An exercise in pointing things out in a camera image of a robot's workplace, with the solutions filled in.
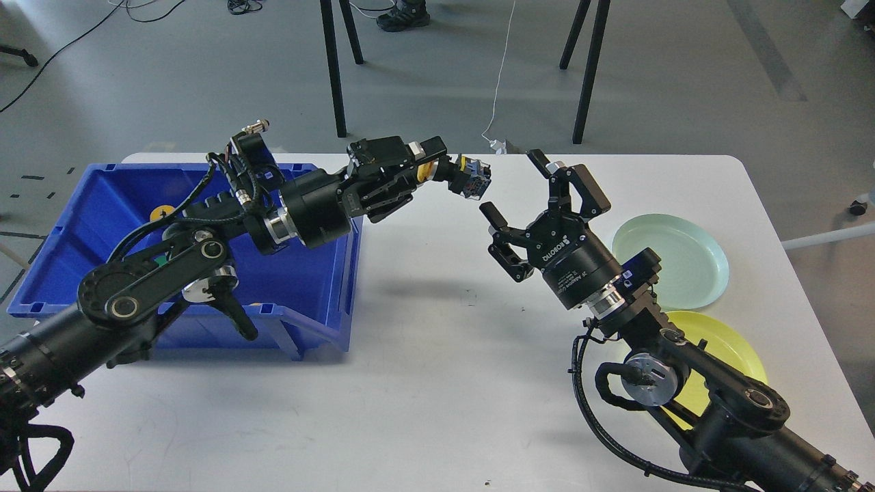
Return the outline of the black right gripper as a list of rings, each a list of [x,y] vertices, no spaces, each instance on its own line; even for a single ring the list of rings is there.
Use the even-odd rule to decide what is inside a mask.
[[[527,157],[549,180],[547,212],[529,224],[527,238],[525,231],[509,227],[493,202],[481,204],[492,236],[488,252],[515,282],[529,278],[534,268],[540,270],[557,299],[571,310],[621,274],[621,265],[585,223],[606,214],[610,202],[585,165],[550,161],[539,149],[528,150]],[[578,212],[571,205],[572,188],[581,198]],[[527,246],[528,261],[512,245]]]

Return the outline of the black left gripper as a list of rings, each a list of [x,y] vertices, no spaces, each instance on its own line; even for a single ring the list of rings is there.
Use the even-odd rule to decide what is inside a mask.
[[[409,146],[398,136],[363,138],[347,155],[348,166],[334,174],[317,169],[280,188],[280,220],[307,248],[346,236],[356,217],[382,221],[412,201],[416,182],[448,182],[453,174],[438,136]]]

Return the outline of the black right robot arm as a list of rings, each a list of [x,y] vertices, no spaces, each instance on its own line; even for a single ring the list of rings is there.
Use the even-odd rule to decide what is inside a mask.
[[[604,447],[647,476],[718,491],[872,491],[853,471],[785,426],[790,406],[755,378],[693,343],[657,304],[660,261],[644,249],[621,264],[589,228],[610,209],[585,165],[527,152],[549,183],[547,208],[527,228],[512,228],[487,202],[480,209],[493,238],[489,252],[516,282],[538,270],[565,308],[586,306],[587,332],[573,340],[571,382],[579,410]],[[679,445],[684,473],[633,454],[597,420],[582,386],[582,361],[593,331],[601,343],[624,340],[622,362],[594,376],[600,398],[650,415]]]

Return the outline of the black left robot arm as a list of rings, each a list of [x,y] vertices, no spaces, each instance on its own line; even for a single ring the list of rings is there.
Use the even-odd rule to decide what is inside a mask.
[[[476,198],[491,178],[487,166],[451,158],[440,137],[384,137],[351,143],[337,172],[287,180],[263,141],[268,128],[257,120],[224,152],[208,153],[206,175],[183,202],[122,238],[79,282],[72,305],[2,344],[2,471],[20,490],[44,491],[75,442],[66,428],[35,424],[40,408],[66,392],[82,398],[81,381],[100,366],[147,360],[190,305],[209,305],[245,340],[256,339],[233,293],[232,239],[248,236],[264,255],[293,238],[313,249],[346,236],[356,217],[393,214],[425,182]]]

